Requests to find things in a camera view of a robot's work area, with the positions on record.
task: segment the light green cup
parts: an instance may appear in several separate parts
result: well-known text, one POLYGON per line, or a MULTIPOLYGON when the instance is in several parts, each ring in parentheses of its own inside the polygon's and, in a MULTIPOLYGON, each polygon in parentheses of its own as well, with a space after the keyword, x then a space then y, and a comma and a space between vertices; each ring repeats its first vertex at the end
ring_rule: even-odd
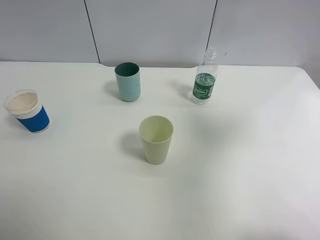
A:
POLYGON ((139 133, 149 163, 159 165, 166 160, 173 132, 174 126, 163 116, 150 116, 141 122, 139 133))

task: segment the table surface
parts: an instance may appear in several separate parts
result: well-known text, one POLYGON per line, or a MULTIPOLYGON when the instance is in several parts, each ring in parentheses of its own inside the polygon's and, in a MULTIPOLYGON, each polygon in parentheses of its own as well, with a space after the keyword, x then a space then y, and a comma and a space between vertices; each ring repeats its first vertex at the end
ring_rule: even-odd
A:
POLYGON ((302 69, 219 66, 203 106, 196 68, 140 71, 129 103, 113 67, 0 63, 0 99, 33 89, 51 120, 30 133, 0 108, 0 239, 319 239, 320 91, 302 69), (157 166, 151 115, 174 126, 157 166))

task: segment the cup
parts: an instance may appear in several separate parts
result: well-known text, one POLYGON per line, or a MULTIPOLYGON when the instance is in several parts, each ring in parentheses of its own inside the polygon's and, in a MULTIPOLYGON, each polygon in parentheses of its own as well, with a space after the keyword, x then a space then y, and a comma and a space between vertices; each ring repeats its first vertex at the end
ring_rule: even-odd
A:
POLYGON ((133 62, 124 62, 114 69, 120 97, 126 102, 133 102, 140 96, 140 69, 133 62))
POLYGON ((146 160, 153 164, 162 164, 168 154, 174 127, 163 116, 150 116, 139 127, 146 160))
POLYGON ((20 90, 11 93, 4 100, 3 106, 32 133, 40 133, 50 125, 46 110, 35 91, 20 90))

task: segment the green bottle label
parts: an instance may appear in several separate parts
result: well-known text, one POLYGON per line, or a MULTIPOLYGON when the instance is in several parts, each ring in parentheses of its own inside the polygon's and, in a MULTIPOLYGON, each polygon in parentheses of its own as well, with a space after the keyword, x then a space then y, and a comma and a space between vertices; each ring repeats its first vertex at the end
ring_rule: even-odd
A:
POLYGON ((197 99, 202 99, 202 100, 210 98, 212 94, 212 90, 214 89, 214 85, 216 81, 215 78, 212 76, 214 79, 213 84, 202 85, 197 82, 197 77, 198 76, 196 76, 194 81, 193 92, 192 92, 193 96, 195 96, 197 99))

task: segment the clear plastic bottle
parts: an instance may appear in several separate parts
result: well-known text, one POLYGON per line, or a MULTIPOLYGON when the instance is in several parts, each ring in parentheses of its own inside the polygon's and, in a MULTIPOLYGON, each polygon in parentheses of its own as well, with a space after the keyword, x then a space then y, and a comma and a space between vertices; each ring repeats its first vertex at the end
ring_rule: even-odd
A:
POLYGON ((203 62, 200 63, 196 70, 192 91, 192 102, 195 104, 206 104, 211 97, 218 76, 217 56, 218 50, 211 46, 208 47, 203 62))

